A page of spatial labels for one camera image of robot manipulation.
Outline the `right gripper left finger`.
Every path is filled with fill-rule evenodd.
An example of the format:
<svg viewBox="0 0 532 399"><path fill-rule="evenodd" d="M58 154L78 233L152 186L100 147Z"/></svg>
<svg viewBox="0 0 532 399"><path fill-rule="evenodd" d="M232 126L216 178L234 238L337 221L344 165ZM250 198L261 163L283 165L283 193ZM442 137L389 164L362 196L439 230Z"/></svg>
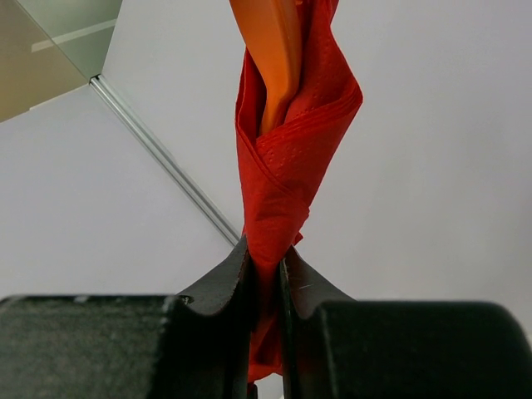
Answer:
<svg viewBox="0 0 532 399"><path fill-rule="evenodd" d="M176 294L1 301L4 398L245 398L252 265L241 240Z"/></svg>

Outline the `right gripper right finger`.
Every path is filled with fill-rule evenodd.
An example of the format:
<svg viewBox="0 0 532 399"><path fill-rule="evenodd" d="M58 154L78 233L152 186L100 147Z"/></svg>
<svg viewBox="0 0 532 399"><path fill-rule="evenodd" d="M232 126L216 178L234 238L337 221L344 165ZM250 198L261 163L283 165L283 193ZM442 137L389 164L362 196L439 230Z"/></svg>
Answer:
<svg viewBox="0 0 532 399"><path fill-rule="evenodd" d="M531 348L496 303L358 301L290 249L279 267L287 398L528 398Z"/></svg>

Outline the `red paper napkin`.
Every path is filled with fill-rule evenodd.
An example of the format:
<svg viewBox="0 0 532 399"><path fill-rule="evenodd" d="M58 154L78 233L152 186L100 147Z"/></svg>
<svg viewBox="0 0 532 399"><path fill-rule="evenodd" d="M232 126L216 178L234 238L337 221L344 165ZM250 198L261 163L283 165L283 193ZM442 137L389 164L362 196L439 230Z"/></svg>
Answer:
<svg viewBox="0 0 532 399"><path fill-rule="evenodd" d="M300 229L328 165L363 102L360 86L331 28L335 1L297 3L303 34L300 86L283 123L259 133L266 89L244 54L235 107L244 203L243 234L256 274L259 317L250 338L250 383L282 371L275 280L278 264L302 239Z"/></svg>

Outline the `orange plastic spoon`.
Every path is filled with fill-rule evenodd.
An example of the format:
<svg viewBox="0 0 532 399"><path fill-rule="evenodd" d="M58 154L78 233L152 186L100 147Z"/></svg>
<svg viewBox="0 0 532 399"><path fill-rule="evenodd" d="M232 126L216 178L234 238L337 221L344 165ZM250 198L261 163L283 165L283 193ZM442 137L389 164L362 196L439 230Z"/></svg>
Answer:
<svg viewBox="0 0 532 399"><path fill-rule="evenodd" d="M302 38L292 0L231 0L234 18L263 79L266 101L260 132L280 126L298 90Z"/></svg>

